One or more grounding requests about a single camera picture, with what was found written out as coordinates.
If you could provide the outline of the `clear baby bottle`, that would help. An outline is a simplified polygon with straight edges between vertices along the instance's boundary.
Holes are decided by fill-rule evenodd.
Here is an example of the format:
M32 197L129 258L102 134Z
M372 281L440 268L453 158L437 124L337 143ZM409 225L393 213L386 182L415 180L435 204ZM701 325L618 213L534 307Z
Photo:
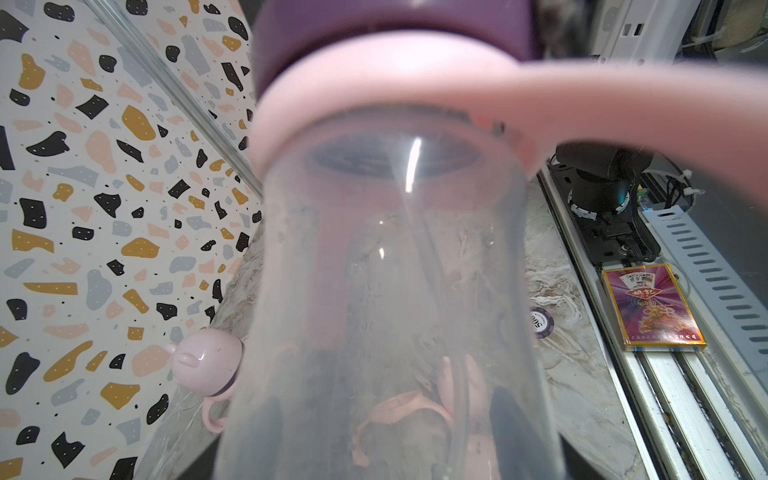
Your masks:
M504 127L395 106L280 146L218 479L562 479Z

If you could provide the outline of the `pink bottle cap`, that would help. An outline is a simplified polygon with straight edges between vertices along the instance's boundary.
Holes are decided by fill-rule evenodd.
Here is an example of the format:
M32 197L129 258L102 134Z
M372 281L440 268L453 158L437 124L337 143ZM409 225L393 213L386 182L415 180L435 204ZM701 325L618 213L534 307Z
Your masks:
M173 379L203 397L223 394L236 380L244 354L241 339L218 329L201 329L169 343Z

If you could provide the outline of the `purple collar with nipple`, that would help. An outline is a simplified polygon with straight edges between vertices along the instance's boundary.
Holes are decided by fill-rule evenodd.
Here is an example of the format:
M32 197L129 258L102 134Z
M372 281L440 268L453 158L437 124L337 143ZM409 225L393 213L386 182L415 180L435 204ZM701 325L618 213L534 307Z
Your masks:
M519 61L539 60L532 1L268 0L241 1L251 27L251 70L262 96L305 56L336 42L388 31L436 31L488 43Z

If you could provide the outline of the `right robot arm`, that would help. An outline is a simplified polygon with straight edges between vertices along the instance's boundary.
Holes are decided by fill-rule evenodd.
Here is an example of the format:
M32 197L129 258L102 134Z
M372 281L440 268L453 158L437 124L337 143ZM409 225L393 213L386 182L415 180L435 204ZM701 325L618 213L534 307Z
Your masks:
M600 65L671 62L699 7L696 1L600 1L590 54ZM592 265L653 263L660 246L642 209L690 207L690 174L672 164L651 171L644 149L594 143L559 146L549 163L555 188Z

